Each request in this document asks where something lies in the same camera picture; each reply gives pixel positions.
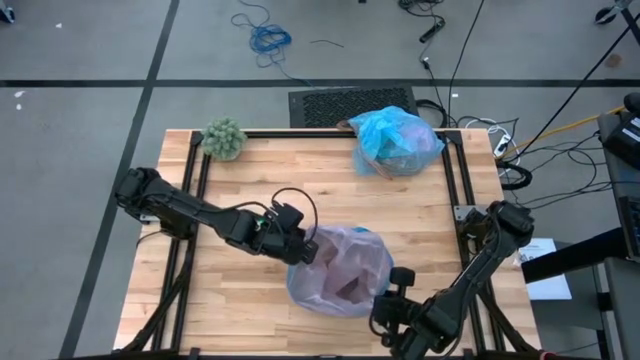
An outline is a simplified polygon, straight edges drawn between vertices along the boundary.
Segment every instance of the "plastic bag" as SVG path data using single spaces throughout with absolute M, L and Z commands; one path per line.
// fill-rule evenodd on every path
M 397 106 L 360 114 L 348 122 L 358 136 L 360 146 L 353 160 L 360 175 L 415 175 L 444 148 L 429 124 Z
M 315 260 L 287 271 L 293 302 L 326 315 L 368 316 L 374 297 L 389 288 L 393 267 L 382 238 L 363 228 L 320 226 L 314 241 Z

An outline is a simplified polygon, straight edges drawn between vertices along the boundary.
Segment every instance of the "wooden table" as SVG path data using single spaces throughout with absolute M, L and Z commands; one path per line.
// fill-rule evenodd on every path
M 476 202 L 488 205 L 501 200 L 486 131 L 462 130 L 462 135 Z M 167 131 L 160 154 L 158 171 L 178 188 L 190 136 L 188 130 Z M 320 224 L 363 226 L 379 233 L 396 266 L 416 271 L 416 284 L 407 296 L 422 302 L 448 287 L 461 270 L 442 160 L 414 177 L 393 181 L 361 177 L 352 168 L 355 144 L 355 139 L 346 138 L 249 139 L 237 161 L 211 163 L 205 200 L 222 207 L 249 200 L 269 203 L 271 194 L 282 187 L 302 188 L 315 200 Z M 196 159 L 192 192 L 202 154 Z M 453 165 L 458 177 L 457 161 Z M 457 180 L 458 194 L 464 199 Z M 283 193 L 279 199 L 306 214 L 303 227 L 311 225 L 313 213 L 306 198 Z M 142 235 L 157 229 L 157 225 L 145 226 Z M 164 235 L 156 235 L 138 247 L 115 348 L 133 338 L 158 304 L 169 243 Z M 370 333 L 366 318 L 328 317 L 294 305 L 285 287 L 286 270 L 281 262 L 225 245 L 213 229 L 201 226 L 181 352 L 199 347 L 202 354 L 389 354 Z M 513 265 L 513 258 L 504 261 L 492 280 L 506 316 L 527 341 L 539 347 L 522 272 Z M 487 346 L 492 348 L 488 315 L 479 303 Z M 173 315 L 169 315 L 165 347 L 172 328 Z M 454 354 L 463 348 L 474 348 L 468 319 Z

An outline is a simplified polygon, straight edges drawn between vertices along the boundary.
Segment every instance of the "blue cable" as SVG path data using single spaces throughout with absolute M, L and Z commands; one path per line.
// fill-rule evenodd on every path
M 287 60 L 284 54 L 284 47 L 291 44 L 291 35 L 286 32 L 281 26 L 275 24 L 267 24 L 271 19 L 271 13 L 269 10 L 257 4 L 249 4 L 242 0 L 238 0 L 244 6 L 257 7 L 264 10 L 267 18 L 260 24 L 254 24 L 249 15 L 245 13 L 238 13 L 231 17 L 231 24 L 237 27 L 248 26 L 251 28 L 251 37 L 249 38 L 249 47 L 256 55 L 256 65 L 263 69 L 271 65 L 275 65 L 280 69 L 280 72 L 291 80 L 300 81 L 303 84 L 314 87 L 310 82 L 304 79 L 295 78 L 284 71 L 282 64 Z M 236 19 L 242 18 L 243 22 L 238 22 Z

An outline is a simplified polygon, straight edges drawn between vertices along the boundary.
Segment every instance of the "black metal frame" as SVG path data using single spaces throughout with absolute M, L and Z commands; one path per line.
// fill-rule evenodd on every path
M 473 187 L 471 184 L 471 178 L 469 175 L 469 169 L 467 166 L 466 155 L 464 152 L 462 133 L 460 130 L 436 130 L 438 137 L 447 143 L 444 150 L 442 151 L 442 160 L 445 168 L 445 177 L 447 179 L 447 188 L 449 190 L 449 197 L 451 200 L 451 209 L 452 216 L 454 222 L 456 222 L 456 214 L 455 207 L 460 205 L 460 200 L 458 197 L 457 189 L 456 189 L 456 180 L 453 172 L 453 166 L 451 163 L 451 154 L 449 151 L 448 143 L 451 143 L 455 146 L 457 160 L 460 167 L 461 180 L 465 192 L 465 199 L 467 205 L 475 205 L 475 197 L 473 195 Z M 324 131 L 324 130 L 309 130 L 309 129 L 296 129 L 296 130 L 274 130 L 274 131 L 248 131 L 246 132 L 249 138 L 253 139 L 264 139 L 264 138 L 308 138 L 308 139 L 317 139 L 317 138 L 355 138 L 355 134 L 353 132 L 338 132 L 338 131 Z M 193 132 L 191 136 L 189 154 L 187 158 L 187 165 L 185 167 L 185 174 L 182 184 L 182 189 L 188 191 L 190 188 L 191 178 L 193 176 L 193 166 L 195 164 L 195 154 L 197 147 L 199 146 L 202 140 L 202 136 L 198 132 Z M 198 198 L 202 198 L 204 196 L 204 192 L 206 190 L 207 176 L 209 172 L 209 156 L 204 156 L 202 161 L 202 167 L 200 170 L 200 176 L 198 179 L 198 186 L 196 191 L 196 196 Z M 455 226 L 456 236 L 460 239 L 459 228 L 456 224 Z M 318 356 L 228 356 L 228 355 L 199 355 L 197 349 L 192 351 L 190 355 L 178 355 L 180 349 L 180 341 L 182 338 L 182 330 L 184 326 L 184 319 L 187 310 L 187 299 L 189 292 L 189 284 L 191 273 L 193 271 L 193 260 L 195 257 L 195 249 L 196 249 L 196 241 L 197 234 L 194 235 L 192 239 L 188 240 L 188 245 L 185 253 L 185 264 L 187 271 L 187 277 L 182 284 L 180 296 L 178 298 L 178 307 L 176 309 L 176 319 L 174 323 L 174 329 L 171 339 L 171 346 L 168 350 L 161 350 L 162 347 L 162 334 L 165 330 L 165 323 L 162 321 L 159 323 L 158 327 L 155 330 L 154 340 L 152 342 L 152 351 L 145 352 L 147 353 L 148 359 L 209 359 L 209 360 L 223 360 L 228 358 L 233 358 L 234 360 L 317 360 Z M 172 287 L 172 279 L 173 274 L 175 272 L 177 257 L 179 253 L 180 242 L 179 240 L 172 239 L 171 247 L 169 249 L 169 256 L 167 259 L 167 269 L 165 272 L 164 283 L 162 294 L 166 296 L 169 289 Z M 462 266 L 465 266 L 470 261 L 470 253 L 467 247 L 466 242 L 458 241 L 458 248 L 460 251 L 460 261 Z M 494 299 L 493 288 L 491 283 L 487 283 L 485 290 L 491 296 L 491 299 Z M 469 316 L 471 319 L 474 341 L 476 344 L 476 352 L 482 353 L 486 351 L 486 342 L 484 338 L 484 332 L 482 329 L 482 323 L 480 319 L 480 314 L 478 310 L 477 301 L 471 303 Z M 492 331 L 495 341 L 496 350 L 504 351 L 504 340 L 502 337 L 502 333 L 497 325 L 497 323 L 492 319 Z M 110 359 L 113 356 L 123 356 L 126 358 L 129 353 L 115 353 L 107 356 Z M 329 358 L 340 358 L 344 360 L 383 360 L 383 359 L 391 359 L 389 356 L 329 356 Z M 427 356 L 425 359 L 439 359 L 440 356 Z M 457 360 L 468 360 L 472 359 L 473 355 L 469 351 L 465 351 L 465 355 L 463 356 L 454 356 L 451 359 Z M 87 357 L 86 359 L 103 359 L 103 357 Z

